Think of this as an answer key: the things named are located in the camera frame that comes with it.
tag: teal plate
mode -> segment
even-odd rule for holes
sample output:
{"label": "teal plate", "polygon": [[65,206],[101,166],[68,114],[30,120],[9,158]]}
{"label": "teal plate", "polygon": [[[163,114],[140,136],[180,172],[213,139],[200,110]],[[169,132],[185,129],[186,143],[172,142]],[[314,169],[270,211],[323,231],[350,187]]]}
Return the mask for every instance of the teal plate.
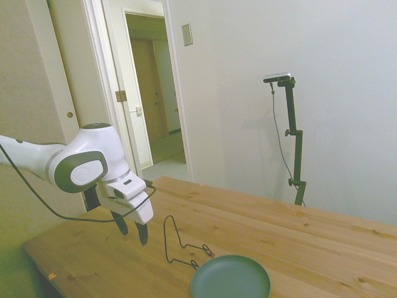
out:
{"label": "teal plate", "polygon": [[194,298],[268,298],[270,278],[245,256],[218,256],[204,263],[192,280]]}

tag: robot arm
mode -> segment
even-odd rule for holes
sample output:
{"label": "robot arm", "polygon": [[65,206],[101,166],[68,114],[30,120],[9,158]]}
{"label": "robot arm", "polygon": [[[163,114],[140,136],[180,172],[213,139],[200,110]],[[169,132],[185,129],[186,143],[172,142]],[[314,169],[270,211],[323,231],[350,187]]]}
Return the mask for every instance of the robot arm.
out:
{"label": "robot arm", "polygon": [[[148,196],[146,183],[130,171],[117,131],[109,124],[84,126],[68,145],[33,144],[0,136],[11,160],[65,192],[82,192],[98,184],[99,202],[117,214],[126,214]],[[0,165],[11,166],[0,151]],[[153,217],[148,199],[127,217],[140,225]]]}

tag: black cable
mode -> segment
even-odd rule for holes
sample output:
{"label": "black cable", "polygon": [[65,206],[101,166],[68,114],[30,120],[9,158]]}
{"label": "black cable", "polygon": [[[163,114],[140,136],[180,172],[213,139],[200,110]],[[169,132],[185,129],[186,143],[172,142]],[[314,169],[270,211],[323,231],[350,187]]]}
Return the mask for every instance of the black cable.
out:
{"label": "black cable", "polygon": [[285,161],[285,158],[284,158],[284,153],[283,153],[283,150],[282,150],[282,147],[281,147],[281,141],[280,141],[279,127],[277,126],[277,121],[275,119],[275,108],[274,108],[274,93],[275,93],[275,91],[273,90],[273,83],[270,83],[270,86],[272,88],[272,97],[273,97],[273,119],[274,119],[275,129],[277,131],[277,138],[279,140],[279,148],[280,148],[280,152],[281,152],[281,156],[283,158],[284,164],[287,167],[287,170],[288,170],[288,173],[290,174],[291,180],[293,180],[290,168],[288,167],[287,162]]}
{"label": "black cable", "polygon": [[136,211],[139,207],[141,207],[155,192],[156,192],[156,188],[152,185],[147,186],[148,188],[153,189],[153,192],[148,195],[148,197],[143,200],[138,206],[136,206],[134,209],[128,211],[126,214],[121,215],[115,219],[109,219],[109,220],[99,220],[99,219],[77,219],[76,217],[67,217],[67,216],[63,216],[59,213],[57,213],[55,210],[53,210],[45,201],[44,199],[35,191],[35,189],[30,185],[30,183],[26,180],[26,178],[24,177],[24,175],[19,171],[18,167],[14,164],[14,162],[11,160],[10,156],[7,154],[7,152],[5,151],[5,149],[3,148],[3,146],[0,144],[0,149],[1,151],[4,153],[4,155],[6,156],[7,160],[10,162],[11,166],[17,171],[18,175],[22,178],[22,180],[24,181],[24,183],[27,185],[27,187],[29,187],[29,189],[34,193],[34,195],[40,200],[40,202],[42,202],[44,204],[45,207],[47,207],[47,209],[49,211],[51,211],[53,214],[55,214],[56,216],[62,218],[62,219],[67,219],[67,220],[75,220],[75,221],[79,221],[79,222],[115,222],[116,220],[119,219],[123,219],[124,217],[126,217],[127,215],[131,214],[132,212]]}

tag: wood grain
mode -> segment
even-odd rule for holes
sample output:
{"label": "wood grain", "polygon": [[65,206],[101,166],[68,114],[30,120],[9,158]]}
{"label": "wood grain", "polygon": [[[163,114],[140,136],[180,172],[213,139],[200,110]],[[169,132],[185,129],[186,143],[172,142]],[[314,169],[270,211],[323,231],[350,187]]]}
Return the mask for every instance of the wood grain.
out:
{"label": "wood grain", "polygon": [[[127,220],[125,237],[112,223],[67,222],[24,248],[65,297],[192,297],[195,271],[165,259],[163,222],[172,214],[183,243],[263,265],[271,298],[397,297],[397,227],[166,177],[154,185],[146,246]],[[99,207],[83,217],[111,214]],[[210,259],[182,249],[171,221],[167,239],[170,258]]]}

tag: light switch plate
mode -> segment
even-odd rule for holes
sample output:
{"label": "light switch plate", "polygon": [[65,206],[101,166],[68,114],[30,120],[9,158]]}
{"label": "light switch plate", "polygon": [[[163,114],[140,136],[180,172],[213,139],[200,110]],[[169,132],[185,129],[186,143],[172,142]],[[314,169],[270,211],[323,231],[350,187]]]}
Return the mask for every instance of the light switch plate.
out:
{"label": "light switch plate", "polygon": [[185,47],[188,45],[192,45],[193,38],[192,38],[192,29],[190,28],[190,24],[186,24],[182,26],[182,34],[184,36]]}

